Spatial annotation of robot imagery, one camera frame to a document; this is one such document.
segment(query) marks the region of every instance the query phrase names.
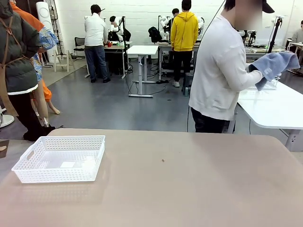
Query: hood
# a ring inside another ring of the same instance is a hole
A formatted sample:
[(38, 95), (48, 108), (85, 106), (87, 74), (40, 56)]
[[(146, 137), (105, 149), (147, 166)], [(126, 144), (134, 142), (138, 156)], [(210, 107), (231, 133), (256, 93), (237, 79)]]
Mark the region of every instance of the hood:
[(13, 15), (9, 0), (0, 0), (0, 18), (6, 19)]
[(194, 13), (192, 12), (185, 12), (185, 13), (179, 13), (177, 17), (182, 18), (185, 21), (189, 21), (194, 16)]

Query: basket handle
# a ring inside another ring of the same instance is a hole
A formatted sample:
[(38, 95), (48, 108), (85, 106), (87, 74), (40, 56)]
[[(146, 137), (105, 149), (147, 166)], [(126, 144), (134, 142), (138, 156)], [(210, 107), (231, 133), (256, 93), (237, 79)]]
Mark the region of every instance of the basket handle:
[(20, 157), (19, 160), (23, 159), (26, 155), (29, 155), (29, 154), (32, 152), (33, 146), (34, 146), (34, 145), (30, 145), (29, 148), (27, 149), (28, 152), (25, 151), (25, 152), (21, 155), (21, 157)]

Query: white brick wall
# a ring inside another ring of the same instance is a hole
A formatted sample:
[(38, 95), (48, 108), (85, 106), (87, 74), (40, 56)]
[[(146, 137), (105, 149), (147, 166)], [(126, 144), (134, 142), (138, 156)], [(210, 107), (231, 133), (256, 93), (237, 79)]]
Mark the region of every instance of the white brick wall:
[[(90, 6), (98, 4), (102, 9), (102, 17), (107, 18), (109, 27), (109, 18), (111, 16), (126, 16), (127, 29), (132, 33), (131, 41), (134, 44), (151, 44), (148, 29), (152, 26), (158, 26), (158, 15), (171, 16), (173, 8), (181, 10), (181, 0), (55, 0), (59, 23), (62, 29), (64, 46), (70, 51), (74, 48), (74, 38), (84, 37), (84, 16), (91, 15)], [(205, 19), (205, 25), (208, 26), (214, 14), (222, 4), (223, 0), (192, 0), (192, 11), (197, 16)], [(275, 9), (277, 15), (287, 15), (283, 21), (283, 26), (279, 37), (285, 38), (287, 32), (291, 33), (298, 27), (303, 19), (302, 0), (267, 0)], [(271, 24), (273, 15), (263, 15), (263, 26)], [(271, 29), (262, 32), (264, 37), (270, 36)]]

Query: jeans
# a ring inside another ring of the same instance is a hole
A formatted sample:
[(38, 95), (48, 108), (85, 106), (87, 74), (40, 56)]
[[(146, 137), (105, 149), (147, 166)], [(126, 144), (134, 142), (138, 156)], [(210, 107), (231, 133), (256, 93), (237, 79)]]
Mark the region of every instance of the jeans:
[(31, 105), (29, 93), (9, 96), (9, 100), (19, 115), (17, 118), (27, 128), (30, 134), (35, 135), (37, 138), (46, 136)]
[(96, 79), (96, 70), (94, 62), (97, 62), (96, 68), (98, 77), (107, 79), (107, 66), (105, 62), (104, 46), (85, 47), (85, 56), (91, 79)]
[(191, 108), (193, 119), (195, 121), (196, 132), (201, 133), (222, 133), (225, 126), (225, 120), (214, 119), (202, 115), (199, 111)]
[(190, 72), (190, 63), (192, 56), (192, 51), (174, 51), (174, 74), (176, 82), (179, 82), (180, 80), (182, 62), (184, 67), (184, 73)]

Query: perforated basket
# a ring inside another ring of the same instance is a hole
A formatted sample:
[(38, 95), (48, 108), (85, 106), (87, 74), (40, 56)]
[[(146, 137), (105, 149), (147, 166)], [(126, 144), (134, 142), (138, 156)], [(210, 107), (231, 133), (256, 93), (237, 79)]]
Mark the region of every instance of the perforated basket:
[(95, 181), (105, 136), (40, 137), (12, 168), (22, 183)]

